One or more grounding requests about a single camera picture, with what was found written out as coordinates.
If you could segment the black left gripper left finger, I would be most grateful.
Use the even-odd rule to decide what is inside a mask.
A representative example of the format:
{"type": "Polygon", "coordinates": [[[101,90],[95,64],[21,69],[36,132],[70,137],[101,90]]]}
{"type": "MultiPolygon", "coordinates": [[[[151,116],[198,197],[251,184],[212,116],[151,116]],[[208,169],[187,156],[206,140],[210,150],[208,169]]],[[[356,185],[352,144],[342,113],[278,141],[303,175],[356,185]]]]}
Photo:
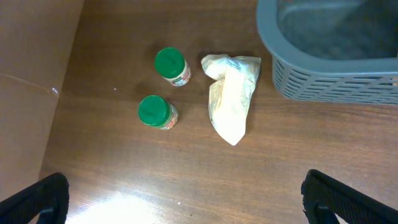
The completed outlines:
{"type": "Polygon", "coordinates": [[[1,224],[64,224],[69,206],[69,183],[60,172],[53,173],[1,202],[1,224]]]}

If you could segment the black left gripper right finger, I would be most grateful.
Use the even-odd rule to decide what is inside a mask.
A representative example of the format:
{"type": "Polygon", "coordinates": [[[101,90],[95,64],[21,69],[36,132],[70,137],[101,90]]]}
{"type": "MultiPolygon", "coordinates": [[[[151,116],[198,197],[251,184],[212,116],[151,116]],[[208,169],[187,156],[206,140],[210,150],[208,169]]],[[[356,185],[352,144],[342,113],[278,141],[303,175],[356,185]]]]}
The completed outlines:
{"type": "Polygon", "coordinates": [[[303,212],[310,224],[397,223],[397,210],[320,172],[310,169],[301,186],[303,212]]]}

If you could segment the grey plastic basket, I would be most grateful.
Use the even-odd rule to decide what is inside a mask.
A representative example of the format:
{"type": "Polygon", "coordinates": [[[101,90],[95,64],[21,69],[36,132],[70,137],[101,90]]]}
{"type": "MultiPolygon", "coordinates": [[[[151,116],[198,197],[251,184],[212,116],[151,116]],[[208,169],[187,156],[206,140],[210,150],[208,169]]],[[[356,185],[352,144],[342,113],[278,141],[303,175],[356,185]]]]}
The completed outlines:
{"type": "Polygon", "coordinates": [[[397,103],[397,0],[259,0],[256,20],[286,98],[397,103]]]}

